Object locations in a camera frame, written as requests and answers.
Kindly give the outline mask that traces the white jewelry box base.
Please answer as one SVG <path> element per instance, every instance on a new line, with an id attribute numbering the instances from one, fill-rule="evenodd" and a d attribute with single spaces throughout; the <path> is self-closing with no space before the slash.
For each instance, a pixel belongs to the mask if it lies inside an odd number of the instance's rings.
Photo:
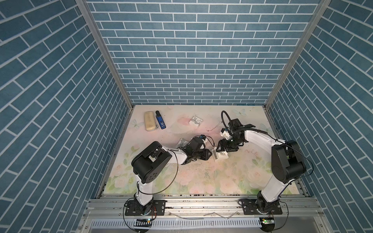
<path id="1" fill-rule="evenodd" d="M 217 151 L 216 148 L 212 149 L 211 151 L 215 160 L 223 160 L 229 158 L 226 151 Z"/>

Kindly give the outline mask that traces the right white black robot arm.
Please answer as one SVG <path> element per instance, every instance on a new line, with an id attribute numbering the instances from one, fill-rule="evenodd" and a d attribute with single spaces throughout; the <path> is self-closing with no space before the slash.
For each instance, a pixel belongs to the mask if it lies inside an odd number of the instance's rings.
<path id="1" fill-rule="evenodd" d="M 279 200 L 283 191 L 307 170 L 303 154 L 296 141 L 284 141 L 270 136 L 269 133 L 252 124 L 241 124 L 239 119 L 229 120 L 220 135 L 223 137 L 212 150 L 215 158 L 237 152 L 245 142 L 260 146 L 271 156 L 272 177 L 257 195 L 257 204 L 273 204 Z"/>

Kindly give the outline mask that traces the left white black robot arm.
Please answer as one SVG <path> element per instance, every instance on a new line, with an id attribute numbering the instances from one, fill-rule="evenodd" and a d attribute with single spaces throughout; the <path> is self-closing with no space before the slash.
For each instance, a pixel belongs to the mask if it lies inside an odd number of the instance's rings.
<path id="1" fill-rule="evenodd" d="M 208 136 L 199 135 L 193 137 L 184 146 L 177 149 L 170 149 L 162 146 L 158 141 L 152 142 L 131 162 L 133 172 L 137 179 L 135 201 L 141 207 L 149 206 L 153 201 L 153 181 L 161 174 L 168 164 L 177 166 L 187 165 L 197 160 L 208 160 L 212 152 L 207 148 L 206 143 L 214 146 L 214 141 Z"/>

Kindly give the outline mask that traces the beige zippered pencil case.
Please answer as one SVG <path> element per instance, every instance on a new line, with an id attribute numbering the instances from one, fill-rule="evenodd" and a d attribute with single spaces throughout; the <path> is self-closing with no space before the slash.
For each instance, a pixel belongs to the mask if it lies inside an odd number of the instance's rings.
<path id="1" fill-rule="evenodd" d="M 152 111 L 147 111 L 144 113 L 144 125 L 148 132 L 154 131 L 157 128 L 154 113 Z"/>

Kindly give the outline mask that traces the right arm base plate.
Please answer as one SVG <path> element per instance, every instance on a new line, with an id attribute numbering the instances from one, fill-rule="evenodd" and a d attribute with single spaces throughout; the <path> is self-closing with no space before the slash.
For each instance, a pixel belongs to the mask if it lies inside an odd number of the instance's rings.
<path id="1" fill-rule="evenodd" d="M 268 203 L 264 199 L 239 199 L 238 204 L 242 207 L 245 215 L 283 214 L 279 201 Z"/>

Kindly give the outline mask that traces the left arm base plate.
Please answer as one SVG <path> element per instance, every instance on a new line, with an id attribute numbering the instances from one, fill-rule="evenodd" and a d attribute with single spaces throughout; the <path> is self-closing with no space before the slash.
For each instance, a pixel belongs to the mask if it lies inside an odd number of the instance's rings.
<path id="1" fill-rule="evenodd" d="M 125 216 L 163 216 L 166 209 L 166 200 L 151 200 L 146 205 L 141 205 L 140 202 L 129 200 L 124 209 Z"/>

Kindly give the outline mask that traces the aluminium front rail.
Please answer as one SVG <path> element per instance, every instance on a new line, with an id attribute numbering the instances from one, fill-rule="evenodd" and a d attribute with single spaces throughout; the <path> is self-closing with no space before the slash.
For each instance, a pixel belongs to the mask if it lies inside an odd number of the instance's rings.
<path id="1" fill-rule="evenodd" d="M 253 196 L 159 196 L 141 215 L 127 196 L 89 201 L 78 232 L 120 229 L 129 233 L 253 232 L 330 233 L 326 216 L 314 197 L 284 196 L 270 212 L 257 210 Z"/>

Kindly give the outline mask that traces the aluminium corner post right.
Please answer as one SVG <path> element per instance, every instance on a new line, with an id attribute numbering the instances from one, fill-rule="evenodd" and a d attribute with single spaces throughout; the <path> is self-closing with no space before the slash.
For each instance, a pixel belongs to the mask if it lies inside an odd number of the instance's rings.
<path id="1" fill-rule="evenodd" d="M 289 57 L 288 62 L 284 66 L 284 69 L 279 76 L 279 79 L 277 80 L 276 84 L 274 85 L 274 88 L 272 92 L 270 93 L 268 99 L 266 100 L 264 104 L 264 108 L 266 110 L 269 110 L 270 106 L 273 104 L 278 92 L 280 91 L 282 85 L 286 81 L 291 69 L 294 67 L 298 57 L 300 56 L 301 52 L 303 51 L 304 47 L 306 46 L 308 40 L 310 39 L 313 31 L 315 30 L 316 26 L 318 25 L 318 22 L 321 20 L 323 14 L 325 13 L 327 7 L 330 5 L 331 0 L 321 0 L 319 4 L 317 5 L 315 12 L 313 13 L 309 23 L 305 27 L 305 30 L 300 37 L 293 53 Z"/>

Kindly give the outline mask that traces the aluminium corner post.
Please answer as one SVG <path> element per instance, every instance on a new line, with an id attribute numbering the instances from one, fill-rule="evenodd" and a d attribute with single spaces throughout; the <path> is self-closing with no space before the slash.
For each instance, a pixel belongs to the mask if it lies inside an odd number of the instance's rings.
<path id="1" fill-rule="evenodd" d="M 120 92 L 121 92 L 121 95 L 123 96 L 124 98 L 124 101 L 125 103 L 127 104 L 127 106 L 129 107 L 130 111 L 133 110 L 133 104 L 130 100 L 130 97 L 128 95 L 128 93 L 126 92 L 125 90 L 125 87 L 123 85 L 123 82 L 119 76 L 119 73 L 117 71 L 117 68 L 115 67 L 115 64 L 113 62 L 113 59 L 111 58 L 110 56 L 110 53 L 108 51 L 108 48 L 105 44 L 105 41 L 100 33 L 100 30 L 94 20 L 94 17 L 93 17 L 93 14 L 91 13 L 90 11 L 90 8 L 87 4 L 87 1 L 84 1 L 84 0 L 76 0 L 76 3 L 77 3 L 77 6 L 80 10 L 80 12 L 82 13 L 82 16 L 89 28 L 89 30 L 91 31 L 91 34 L 113 76 L 113 79 L 115 81 L 115 83 L 117 84 Z"/>
<path id="2" fill-rule="evenodd" d="M 300 56 L 301 52 L 303 51 L 304 47 L 306 46 L 308 40 L 310 39 L 313 31 L 315 30 L 316 26 L 318 25 L 318 22 L 321 20 L 323 14 L 325 13 L 327 7 L 330 5 L 331 0 L 321 0 L 319 4 L 317 5 L 315 12 L 313 13 L 309 23 L 305 27 L 305 30 L 300 37 L 293 53 L 289 57 L 288 62 L 284 66 L 284 69 L 279 76 L 279 79 L 277 80 L 276 84 L 274 85 L 274 88 L 272 92 L 270 93 L 268 99 L 266 100 L 264 104 L 264 108 L 266 110 L 269 110 L 270 106 L 273 104 L 278 92 L 280 91 L 282 85 L 286 81 L 291 69 L 294 67 L 298 57 Z"/>

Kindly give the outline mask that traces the aluminium corner post left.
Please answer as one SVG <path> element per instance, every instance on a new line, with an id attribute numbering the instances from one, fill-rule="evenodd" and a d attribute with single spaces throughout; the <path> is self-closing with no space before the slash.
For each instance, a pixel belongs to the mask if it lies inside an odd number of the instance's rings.
<path id="1" fill-rule="evenodd" d="M 91 31 L 91 34 L 113 76 L 113 79 L 115 81 L 115 83 L 117 84 L 120 92 L 121 92 L 121 95 L 123 96 L 124 98 L 124 101 L 125 103 L 127 104 L 127 106 L 129 107 L 130 111 L 133 110 L 133 104 L 130 100 L 130 97 L 128 95 L 128 93 L 126 92 L 125 90 L 125 87 L 123 85 L 123 82 L 119 76 L 119 73 L 117 71 L 117 68 L 115 67 L 115 64 L 113 62 L 113 59 L 111 58 L 110 56 L 110 53 L 108 51 L 108 48 L 105 44 L 105 41 L 100 33 L 100 30 L 94 20 L 94 17 L 93 17 L 93 14 L 91 13 L 90 11 L 90 8 L 87 4 L 87 1 L 84 1 L 84 0 L 76 0 L 76 3 L 77 3 L 77 6 L 80 10 L 80 12 L 82 13 L 82 16 L 89 28 L 89 30 Z"/>

